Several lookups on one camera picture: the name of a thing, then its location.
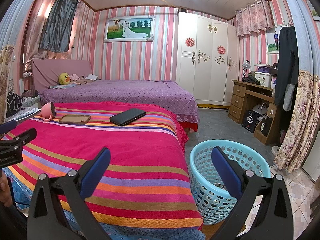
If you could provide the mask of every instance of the blue plastic basket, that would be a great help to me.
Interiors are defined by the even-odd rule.
[[[270,178],[271,174],[265,159],[241,143],[209,140],[196,145],[190,154],[191,193],[205,225],[224,220],[237,201],[230,196],[212,164],[211,151],[215,146],[220,146],[228,158],[237,161],[244,170],[252,170],[261,177]]]

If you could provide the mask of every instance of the striped blanket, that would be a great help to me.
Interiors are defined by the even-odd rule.
[[[184,158],[187,136],[174,114],[154,105],[117,102],[55,104],[57,117],[44,122],[35,116],[6,137],[11,139],[34,127],[37,138],[24,146],[23,162],[9,167],[15,177],[33,190],[39,174],[64,176],[92,160],[102,147],[111,162],[93,195],[86,199],[102,223],[135,228],[199,228],[202,217],[190,191]],[[132,107],[147,114],[119,127],[114,114]],[[65,114],[89,114],[85,125],[60,124]],[[62,206],[70,211],[64,196]]]

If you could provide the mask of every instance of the mug handle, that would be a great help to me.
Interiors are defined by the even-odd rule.
[[[43,121],[45,122],[50,122],[52,120],[52,115],[50,115],[50,117],[48,119],[43,118]]]

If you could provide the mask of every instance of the yellow plush duck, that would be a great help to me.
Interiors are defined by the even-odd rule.
[[[70,83],[70,77],[67,73],[62,73],[59,76],[59,83],[60,85],[68,85]]]

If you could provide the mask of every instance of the dark gray fabric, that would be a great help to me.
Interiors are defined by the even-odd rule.
[[[279,64],[275,89],[275,104],[283,105],[287,84],[297,84],[299,57],[294,26],[282,27],[280,31]]]
[[[78,0],[55,0],[42,31],[40,49],[61,53],[69,50]]]

